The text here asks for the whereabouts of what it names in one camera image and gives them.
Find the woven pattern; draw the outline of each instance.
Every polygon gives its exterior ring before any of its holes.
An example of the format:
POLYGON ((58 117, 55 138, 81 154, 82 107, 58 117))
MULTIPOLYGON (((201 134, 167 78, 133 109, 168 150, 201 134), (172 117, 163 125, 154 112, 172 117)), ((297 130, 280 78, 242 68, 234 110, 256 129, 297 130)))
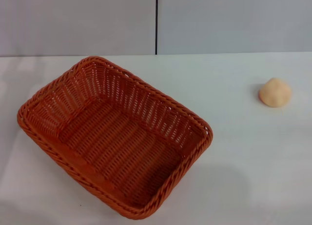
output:
POLYGON ((38 91, 18 123, 71 177, 130 219, 153 214, 213 137, 196 114, 101 57, 83 59, 38 91))

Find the basket rim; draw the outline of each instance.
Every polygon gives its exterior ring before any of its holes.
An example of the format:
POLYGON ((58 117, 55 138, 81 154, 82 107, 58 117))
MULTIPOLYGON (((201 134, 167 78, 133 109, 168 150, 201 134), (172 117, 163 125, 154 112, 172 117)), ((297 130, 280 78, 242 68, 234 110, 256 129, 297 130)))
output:
POLYGON ((74 175, 75 176, 80 175, 83 178, 83 181, 86 182, 84 184, 83 182, 76 180, 78 183, 80 183, 89 192, 91 192, 98 198, 102 199, 107 205, 115 209, 118 213, 131 219, 143 219, 153 214, 161 206, 163 201, 169 196, 172 189, 177 185, 177 183, 181 180, 181 178, 192 166, 192 164, 210 146, 213 138, 213 132, 211 127, 198 115, 196 115, 195 113, 193 113, 180 103, 176 102, 171 97, 153 88, 139 77, 133 75, 131 72, 98 56, 90 56, 85 59, 82 59, 80 62, 72 66, 71 69, 66 71, 63 75, 61 75, 60 77, 58 77, 57 79, 53 80, 45 87, 40 89, 36 94, 32 96, 31 99, 29 99, 25 104, 23 104, 20 107, 17 118, 19 125, 26 132, 26 134, 31 139, 33 139, 57 164, 59 164, 72 177, 74 175), (181 161, 181 163, 176 167, 176 169, 171 172, 168 179, 166 179, 164 184, 157 190, 157 193, 150 199, 150 201, 143 208, 135 208, 123 203, 122 201, 116 199, 113 195, 107 193, 95 182, 86 179, 84 175, 78 169, 75 168, 74 165, 69 164, 69 161, 59 151, 57 151, 57 148, 51 145, 49 141, 46 140, 46 138, 42 134, 40 134, 36 130, 36 128, 34 128, 28 122, 26 117, 30 108, 40 103, 40 101, 43 98, 48 96, 51 92, 55 91, 55 89, 62 86, 64 83, 68 82, 74 75, 79 73, 79 70, 81 68, 83 68, 86 65, 89 65, 90 63, 96 62, 104 64, 106 68, 109 68, 111 70, 114 70, 114 72, 122 74, 123 76, 127 77, 127 79, 137 83, 137 85, 143 87, 144 89, 148 89, 152 95, 157 96, 159 99, 169 104, 170 107, 177 109, 179 113, 188 117, 188 119, 191 122, 193 122, 196 126, 198 126, 204 134, 204 137, 198 142, 193 151, 190 152, 190 154, 181 161))

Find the table surface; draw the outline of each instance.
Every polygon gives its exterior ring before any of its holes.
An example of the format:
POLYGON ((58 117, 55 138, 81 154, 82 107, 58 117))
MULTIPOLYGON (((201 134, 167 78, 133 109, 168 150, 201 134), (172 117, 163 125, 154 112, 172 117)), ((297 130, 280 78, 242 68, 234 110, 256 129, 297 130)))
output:
POLYGON ((206 120, 211 146, 160 209, 121 217, 56 165, 17 125, 19 107, 83 57, 0 58, 0 224, 312 224, 312 53, 109 56, 206 120), (269 108, 272 77, 293 89, 269 108))

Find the dough ball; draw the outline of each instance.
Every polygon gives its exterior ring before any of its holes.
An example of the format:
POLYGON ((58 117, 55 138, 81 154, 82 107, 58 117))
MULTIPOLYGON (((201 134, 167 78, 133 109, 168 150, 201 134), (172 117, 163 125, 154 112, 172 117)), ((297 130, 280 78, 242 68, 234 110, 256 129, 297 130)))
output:
POLYGON ((271 107, 282 107, 291 99, 292 90, 284 81, 272 78, 259 90, 260 100, 271 107))

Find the white wall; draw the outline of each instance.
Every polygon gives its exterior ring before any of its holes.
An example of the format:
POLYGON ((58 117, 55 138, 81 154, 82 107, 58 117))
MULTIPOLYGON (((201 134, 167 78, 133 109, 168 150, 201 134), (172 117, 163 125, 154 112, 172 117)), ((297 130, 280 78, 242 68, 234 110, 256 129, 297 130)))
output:
POLYGON ((155 53, 155 0, 0 0, 0 56, 155 53))
POLYGON ((159 0, 158 53, 312 51, 311 0, 159 0))

